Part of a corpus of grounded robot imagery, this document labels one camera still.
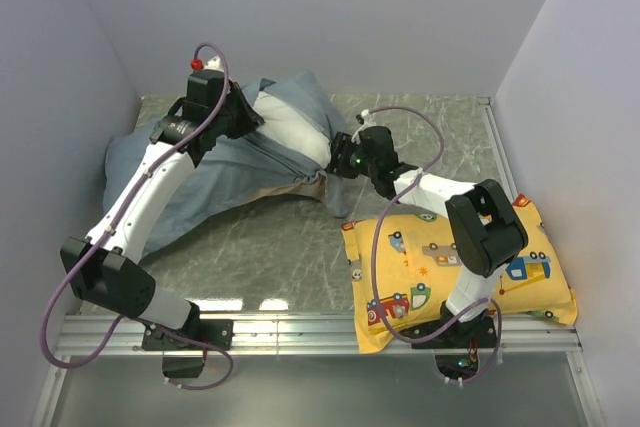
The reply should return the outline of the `white pillow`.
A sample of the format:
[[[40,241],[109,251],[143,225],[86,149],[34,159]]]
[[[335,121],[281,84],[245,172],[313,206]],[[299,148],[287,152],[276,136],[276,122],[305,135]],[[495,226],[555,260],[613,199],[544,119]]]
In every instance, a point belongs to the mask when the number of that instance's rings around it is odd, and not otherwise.
[[[331,159],[329,139],[296,109],[271,94],[260,92],[253,105],[264,123],[258,131],[283,147],[327,167]]]

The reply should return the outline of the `blue plaid pillowcase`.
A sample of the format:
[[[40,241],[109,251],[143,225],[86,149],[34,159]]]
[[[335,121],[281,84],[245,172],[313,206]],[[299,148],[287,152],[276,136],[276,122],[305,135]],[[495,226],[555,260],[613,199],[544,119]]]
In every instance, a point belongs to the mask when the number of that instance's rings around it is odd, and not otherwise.
[[[260,92],[291,105],[329,139],[329,146],[333,137],[346,129],[342,114],[311,72],[280,82],[263,79],[244,87],[243,94],[252,108]],[[329,174],[328,166],[320,167],[267,138],[258,128],[237,140],[217,140],[160,214],[141,258],[174,242],[209,217],[262,197],[308,196],[323,202],[335,217],[348,214],[341,178]],[[153,129],[153,124],[148,123],[109,145],[105,215],[138,168]]]

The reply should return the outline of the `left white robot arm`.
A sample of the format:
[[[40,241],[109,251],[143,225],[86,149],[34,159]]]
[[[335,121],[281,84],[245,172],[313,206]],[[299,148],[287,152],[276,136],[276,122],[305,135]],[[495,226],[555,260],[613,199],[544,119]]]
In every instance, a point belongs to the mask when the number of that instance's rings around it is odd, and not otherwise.
[[[84,238],[63,244],[73,294],[166,327],[166,337],[179,349],[195,346],[202,333],[198,307],[158,288],[139,261],[160,214],[217,140],[238,139],[262,122],[226,73],[193,72],[185,96],[154,127],[138,168],[107,214]]]

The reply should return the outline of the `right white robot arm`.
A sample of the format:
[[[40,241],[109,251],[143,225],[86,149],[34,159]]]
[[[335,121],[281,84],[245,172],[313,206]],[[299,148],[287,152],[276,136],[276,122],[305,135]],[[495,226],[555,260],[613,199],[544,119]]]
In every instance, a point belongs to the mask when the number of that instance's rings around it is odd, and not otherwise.
[[[456,284],[432,322],[427,335],[410,338],[396,331],[381,314],[387,330],[398,340],[418,344],[438,337],[460,347],[472,339],[486,315],[500,275],[528,245],[527,232],[503,188],[495,180],[465,183],[439,177],[426,167],[399,160],[391,131],[370,126],[354,134],[339,132],[331,141],[327,172],[345,179],[368,178],[389,201],[374,230],[371,283],[376,307],[381,307],[376,261],[382,224],[391,207],[419,207],[449,221],[462,267]]]

